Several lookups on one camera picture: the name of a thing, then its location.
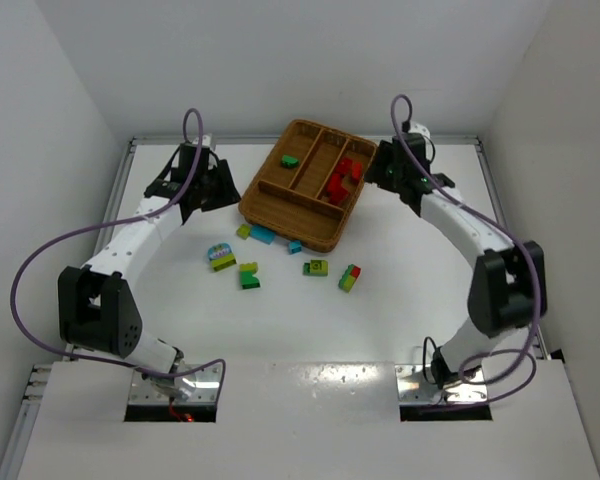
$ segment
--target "brown compartment tray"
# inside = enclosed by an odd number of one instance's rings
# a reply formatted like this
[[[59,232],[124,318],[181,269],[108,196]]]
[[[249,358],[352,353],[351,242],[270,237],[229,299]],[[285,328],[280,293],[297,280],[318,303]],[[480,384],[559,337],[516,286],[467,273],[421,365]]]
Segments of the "brown compartment tray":
[[[294,120],[286,128],[264,164],[242,196],[239,210],[250,223],[262,225],[307,248],[330,252],[338,244],[364,181],[353,182],[351,174],[342,186],[349,191],[339,205],[331,205],[326,189],[338,162],[345,157],[367,171],[376,145],[306,120]],[[300,163],[289,169],[282,156]]]

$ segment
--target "table surface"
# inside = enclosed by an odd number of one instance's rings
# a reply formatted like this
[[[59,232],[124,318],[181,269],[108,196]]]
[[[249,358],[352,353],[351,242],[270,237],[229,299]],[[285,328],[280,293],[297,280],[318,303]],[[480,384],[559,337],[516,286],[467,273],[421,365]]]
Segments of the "table surface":
[[[120,217],[133,213],[173,149],[137,148]],[[270,149],[217,152],[243,192]],[[434,165],[467,203],[493,214],[473,145],[438,146]],[[60,362],[19,478],[598,478],[558,361],[540,362],[533,384],[494,407],[493,421],[400,423],[393,363],[416,362],[425,335],[440,344],[454,334],[471,270],[397,197],[365,187],[338,247],[324,256],[289,255],[282,239],[242,240],[241,222],[235,206],[194,214],[134,292],[145,328],[188,361],[227,359],[217,423],[124,423],[130,371]],[[262,288],[240,290],[235,267],[211,272],[205,253],[219,242],[239,262],[258,262]],[[302,276],[313,257],[329,261],[327,278]],[[349,263],[362,274],[347,295],[337,282]],[[507,340],[520,343],[520,335]],[[509,361],[488,360],[486,376]]]

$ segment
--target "white wall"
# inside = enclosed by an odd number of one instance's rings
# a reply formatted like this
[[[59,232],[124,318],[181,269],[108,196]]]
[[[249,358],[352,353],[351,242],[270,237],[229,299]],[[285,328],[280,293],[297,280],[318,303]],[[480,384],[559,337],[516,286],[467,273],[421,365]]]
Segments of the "white wall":
[[[486,127],[550,0],[37,0],[120,138],[305,117],[386,133],[408,92],[435,133]]]
[[[600,0],[554,1],[486,149],[508,219],[545,248],[545,332],[600,467]]]
[[[32,364],[51,360],[11,319],[11,279],[44,240],[101,218],[120,153],[34,1],[0,0],[0,461]],[[94,240],[55,248],[24,279],[22,316],[55,345],[57,276]]]

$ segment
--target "light blue block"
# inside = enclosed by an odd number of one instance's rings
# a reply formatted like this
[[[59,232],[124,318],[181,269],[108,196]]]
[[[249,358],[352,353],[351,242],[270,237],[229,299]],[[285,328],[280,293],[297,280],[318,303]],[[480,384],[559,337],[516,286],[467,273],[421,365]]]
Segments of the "light blue block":
[[[271,245],[273,239],[276,238],[275,232],[272,232],[268,228],[261,227],[260,225],[254,225],[251,227],[251,232],[249,234],[256,240],[260,240],[267,245]]]
[[[289,253],[290,254],[294,254],[294,253],[298,253],[302,251],[302,243],[300,243],[300,240],[294,240],[293,242],[291,242],[289,244]]]

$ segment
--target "tray divider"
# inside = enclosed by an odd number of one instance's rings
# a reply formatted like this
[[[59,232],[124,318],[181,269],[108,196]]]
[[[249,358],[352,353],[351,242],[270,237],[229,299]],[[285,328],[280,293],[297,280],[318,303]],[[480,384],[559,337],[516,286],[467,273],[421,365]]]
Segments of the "tray divider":
[[[280,185],[271,183],[267,180],[259,180],[258,187],[265,193],[284,198],[291,203],[310,208],[311,210],[326,215],[330,218],[341,220],[344,217],[344,210],[340,207],[336,207],[326,202],[321,202],[315,198],[303,195],[302,193],[298,193],[294,190],[289,190],[288,188],[281,187]]]
[[[316,139],[313,141],[311,148],[300,162],[300,165],[298,166],[298,171],[291,179],[291,182],[289,182],[288,188],[293,190],[298,185],[298,182],[300,182],[302,175],[304,175],[304,172],[306,172],[307,168],[309,168],[309,165],[311,165],[311,160],[313,160],[313,156],[315,155],[316,151],[318,150],[318,147],[320,146],[320,143],[322,142],[322,136],[324,135],[324,133],[325,129],[321,128],[318,132],[318,135],[316,135]]]
[[[324,194],[324,190],[325,190],[325,188],[327,188],[327,185],[329,184],[329,179],[331,178],[331,175],[333,175],[333,171],[338,166],[338,163],[342,159],[342,156],[344,155],[344,153],[347,151],[347,148],[349,148],[350,143],[351,143],[351,139],[347,138],[347,141],[344,142],[344,145],[342,145],[342,148],[340,149],[340,152],[338,153],[338,158],[336,159],[333,166],[329,170],[329,173],[327,174],[327,176],[324,178],[324,181],[322,182],[322,185],[320,185],[320,188],[318,189],[318,193],[315,195],[314,198],[320,199],[320,197]]]

